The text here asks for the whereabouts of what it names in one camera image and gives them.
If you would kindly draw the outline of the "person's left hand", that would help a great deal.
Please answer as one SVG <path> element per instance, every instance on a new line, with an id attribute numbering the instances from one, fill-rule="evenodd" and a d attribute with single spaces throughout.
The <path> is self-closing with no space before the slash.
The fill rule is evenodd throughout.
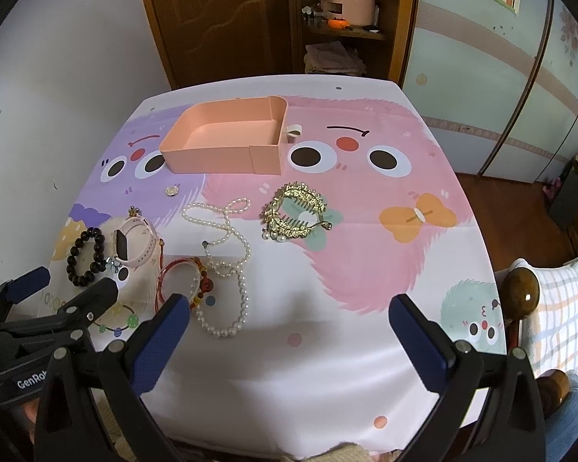
<path id="1" fill-rule="evenodd" d="M 38 414 L 39 399 L 30 400 L 22 405 L 22 412 L 27 418 L 27 430 L 32 443 L 35 442 L 35 425 Z"/>

